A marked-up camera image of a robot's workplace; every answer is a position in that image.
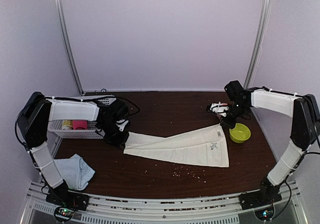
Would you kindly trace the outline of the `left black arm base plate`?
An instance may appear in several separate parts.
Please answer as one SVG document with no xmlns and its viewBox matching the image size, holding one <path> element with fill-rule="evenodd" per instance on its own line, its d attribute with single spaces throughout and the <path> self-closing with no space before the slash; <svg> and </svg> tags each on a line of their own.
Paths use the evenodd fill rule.
<svg viewBox="0 0 320 224">
<path fill-rule="evenodd" d="M 89 198 L 86 194 L 70 192 L 68 189 L 57 187 L 49 190 L 45 200 L 55 205 L 86 211 L 90 200 Z"/>
</svg>

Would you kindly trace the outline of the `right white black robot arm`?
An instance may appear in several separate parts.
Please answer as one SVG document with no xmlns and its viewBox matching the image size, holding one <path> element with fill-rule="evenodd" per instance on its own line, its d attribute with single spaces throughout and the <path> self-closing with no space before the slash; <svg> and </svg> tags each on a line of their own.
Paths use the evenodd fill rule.
<svg viewBox="0 0 320 224">
<path fill-rule="evenodd" d="M 252 112 L 270 115 L 269 127 L 260 127 L 276 155 L 275 166 L 261 181 L 256 194 L 260 204 L 268 204 L 286 178 L 294 179 L 304 195 L 319 191 L 319 120 L 315 96 L 275 91 L 266 87 L 245 89 L 231 81 L 224 91 L 227 101 L 212 108 L 222 127 L 235 128 L 240 119 L 249 119 Z"/>
</svg>

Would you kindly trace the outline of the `white terry towel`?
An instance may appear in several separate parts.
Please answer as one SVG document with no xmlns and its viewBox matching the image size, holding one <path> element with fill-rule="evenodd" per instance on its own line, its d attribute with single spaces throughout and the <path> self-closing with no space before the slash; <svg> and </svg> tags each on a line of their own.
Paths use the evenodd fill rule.
<svg viewBox="0 0 320 224">
<path fill-rule="evenodd" d="M 229 167 L 227 141 L 220 125 L 170 137 L 131 132 L 124 154 L 178 164 Z"/>
</svg>

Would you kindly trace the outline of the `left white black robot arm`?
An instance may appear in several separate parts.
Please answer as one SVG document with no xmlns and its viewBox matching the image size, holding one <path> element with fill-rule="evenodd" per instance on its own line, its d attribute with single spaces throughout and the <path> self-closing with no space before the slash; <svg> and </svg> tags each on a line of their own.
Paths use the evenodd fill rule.
<svg viewBox="0 0 320 224">
<path fill-rule="evenodd" d="M 113 95 L 98 97 L 54 97 L 33 92 L 15 123 L 18 139 L 36 163 L 40 174 L 53 190 L 52 197 L 61 206 L 72 201 L 72 195 L 63 187 L 66 181 L 59 172 L 48 148 L 49 126 L 58 121 L 76 120 L 95 124 L 103 140 L 110 145 L 124 148 L 129 137 L 129 107 L 125 99 Z"/>
</svg>

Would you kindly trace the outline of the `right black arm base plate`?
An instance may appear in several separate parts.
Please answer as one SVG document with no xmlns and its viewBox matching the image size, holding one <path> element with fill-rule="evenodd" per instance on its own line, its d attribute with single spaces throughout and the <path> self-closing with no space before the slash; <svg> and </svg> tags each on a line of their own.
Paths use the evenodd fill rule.
<svg viewBox="0 0 320 224">
<path fill-rule="evenodd" d="M 246 192 L 239 195 L 239 202 L 242 210 L 257 208 L 265 205 L 271 205 L 274 202 L 281 201 L 282 196 L 278 189 L 260 188 L 253 192 Z"/>
</svg>

